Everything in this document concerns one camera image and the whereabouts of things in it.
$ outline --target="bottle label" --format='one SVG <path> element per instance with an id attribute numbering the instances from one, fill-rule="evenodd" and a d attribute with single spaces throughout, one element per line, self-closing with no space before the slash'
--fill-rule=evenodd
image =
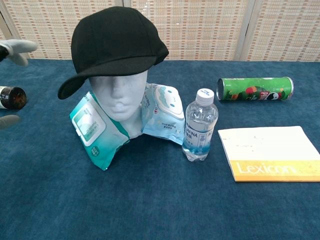
<path id="1" fill-rule="evenodd" d="M 184 134 L 184 145 L 190 149 L 192 152 L 205 153 L 209 151 L 210 141 L 212 133 L 214 131 L 215 124 L 205 125 L 196 123 L 198 127 L 206 131 L 197 131 L 192 128 L 188 123 L 185 125 L 185 134 Z"/>
<path id="2" fill-rule="evenodd" d="M 5 88 L 6 88 L 6 86 L 0 86 L 0 109 L 6 109 L 6 107 L 3 106 L 2 103 L 1 103 L 1 102 L 2 102 L 2 99 L 8 99 L 8 98 L 9 98 L 8 95 L 6 95 L 6 94 L 1 94 L 2 90 L 5 89 Z"/>

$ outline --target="pringles can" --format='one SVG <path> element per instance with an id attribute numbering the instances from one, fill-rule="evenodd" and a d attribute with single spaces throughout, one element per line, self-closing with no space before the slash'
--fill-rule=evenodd
<path id="1" fill-rule="evenodd" d="M 26 103 L 27 96 L 22 88 L 0 86 L 0 109 L 22 109 Z"/>
<path id="2" fill-rule="evenodd" d="M 294 92 L 290 77 L 220 78 L 219 100 L 287 100 Z"/>

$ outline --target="cap brim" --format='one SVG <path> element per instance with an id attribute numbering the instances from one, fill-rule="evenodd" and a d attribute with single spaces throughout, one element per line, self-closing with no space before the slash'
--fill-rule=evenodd
<path id="1" fill-rule="evenodd" d="M 90 67 L 66 80 L 58 91 L 59 99 L 66 99 L 74 94 L 89 77 L 94 76 L 129 76 L 148 70 L 157 60 L 156 56 L 136 56 L 114 60 Z"/>

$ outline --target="green snack can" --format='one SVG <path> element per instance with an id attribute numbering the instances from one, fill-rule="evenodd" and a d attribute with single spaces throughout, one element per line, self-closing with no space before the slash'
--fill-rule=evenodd
<path id="1" fill-rule="evenodd" d="M 294 93 L 290 77 L 220 78 L 219 100 L 287 100 Z"/>

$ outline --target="teal wet wipes pack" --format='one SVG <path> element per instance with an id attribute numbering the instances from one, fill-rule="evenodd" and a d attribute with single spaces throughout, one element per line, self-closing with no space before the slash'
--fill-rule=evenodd
<path id="1" fill-rule="evenodd" d="M 81 99 L 69 117 L 91 161 L 102 170 L 109 167 L 119 148 L 129 142 L 127 131 L 107 116 L 91 92 Z"/>
<path id="2" fill-rule="evenodd" d="M 182 145 L 185 116 L 178 90 L 147 83 L 141 101 L 142 133 Z"/>

